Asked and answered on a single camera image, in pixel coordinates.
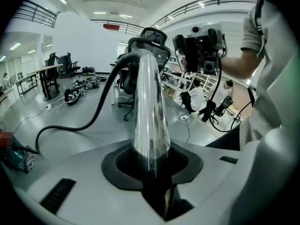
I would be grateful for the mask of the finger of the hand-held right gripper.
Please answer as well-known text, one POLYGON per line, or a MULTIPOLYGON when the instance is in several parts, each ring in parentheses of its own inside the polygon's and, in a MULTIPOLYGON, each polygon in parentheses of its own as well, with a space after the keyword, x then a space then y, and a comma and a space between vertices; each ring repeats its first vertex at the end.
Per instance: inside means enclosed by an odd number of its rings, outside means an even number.
POLYGON ((176 55, 186 55, 186 38, 183 35, 176 35, 173 39, 173 45, 176 55))
POLYGON ((221 30, 214 28, 208 29, 209 48, 211 51, 218 51, 223 49, 223 37, 221 30))

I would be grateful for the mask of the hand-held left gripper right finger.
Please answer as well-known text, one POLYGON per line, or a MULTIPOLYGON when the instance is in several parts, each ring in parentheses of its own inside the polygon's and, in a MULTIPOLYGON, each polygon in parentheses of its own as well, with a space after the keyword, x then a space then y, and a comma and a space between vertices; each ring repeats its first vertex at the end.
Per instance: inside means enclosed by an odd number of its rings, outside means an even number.
POLYGON ((171 145, 169 150, 169 172, 172 185, 185 184, 197 177, 203 167, 199 155, 178 145, 171 145))

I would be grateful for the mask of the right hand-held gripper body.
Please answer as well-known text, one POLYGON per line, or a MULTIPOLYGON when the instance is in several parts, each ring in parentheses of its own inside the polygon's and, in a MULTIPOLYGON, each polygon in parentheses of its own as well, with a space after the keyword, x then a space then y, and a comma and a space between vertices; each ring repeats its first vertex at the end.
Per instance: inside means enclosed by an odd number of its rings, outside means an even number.
POLYGON ((205 25, 194 25, 190 29, 190 33, 184 36, 186 38, 186 55, 176 55, 178 63, 182 71, 180 63, 182 58, 187 61, 188 72, 201 73, 206 75, 219 75, 220 62, 228 53, 225 34, 223 33, 220 23, 208 23, 205 25), (221 30, 223 37, 223 49, 211 51, 209 48, 208 29, 214 28, 221 30))

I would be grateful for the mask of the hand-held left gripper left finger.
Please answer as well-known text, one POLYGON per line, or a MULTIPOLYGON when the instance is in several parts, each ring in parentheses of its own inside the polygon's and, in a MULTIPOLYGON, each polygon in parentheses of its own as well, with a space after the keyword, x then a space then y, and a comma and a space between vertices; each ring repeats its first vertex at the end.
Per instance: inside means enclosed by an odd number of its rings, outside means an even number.
POLYGON ((123 146, 108 153, 102 161, 105 178, 121 190, 143 190, 144 157, 132 146, 123 146))

